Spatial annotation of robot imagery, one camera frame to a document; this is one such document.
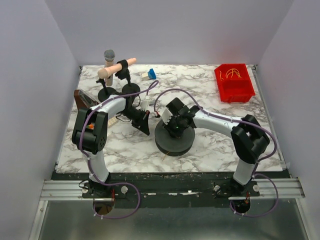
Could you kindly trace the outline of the black cable spool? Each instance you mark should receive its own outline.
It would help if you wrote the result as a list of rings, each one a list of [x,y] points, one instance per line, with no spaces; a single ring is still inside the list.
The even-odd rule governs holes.
[[[170,136],[165,124],[160,120],[154,130],[155,144],[158,149],[169,156],[178,157],[186,154],[193,146],[195,130],[188,127],[180,138]]]

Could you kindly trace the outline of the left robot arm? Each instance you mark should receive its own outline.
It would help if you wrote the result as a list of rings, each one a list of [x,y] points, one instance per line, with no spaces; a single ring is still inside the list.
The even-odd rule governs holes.
[[[132,106],[133,93],[125,95],[111,95],[107,100],[91,108],[78,110],[72,133],[72,143],[75,144],[86,157],[89,169],[89,180],[104,187],[130,186],[131,183],[108,183],[110,172],[105,163],[103,149],[107,143],[108,121],[121,113],[131,120],[131,125],[150,135],[149,116],[147,108],[137,109]]]

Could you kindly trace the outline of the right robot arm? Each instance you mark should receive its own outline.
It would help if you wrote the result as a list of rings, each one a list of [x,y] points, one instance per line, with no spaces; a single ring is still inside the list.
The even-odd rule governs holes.
[[[244,186],[252,178],[259,157],[266,151],[270,138],[257,119],[213,114],[198,105],[189,108],[179,98],[174,98],[162,111],[163,127],[173,138],[180,138],[189,128],[211,130],[232,139],[239,161],[233,179]]]

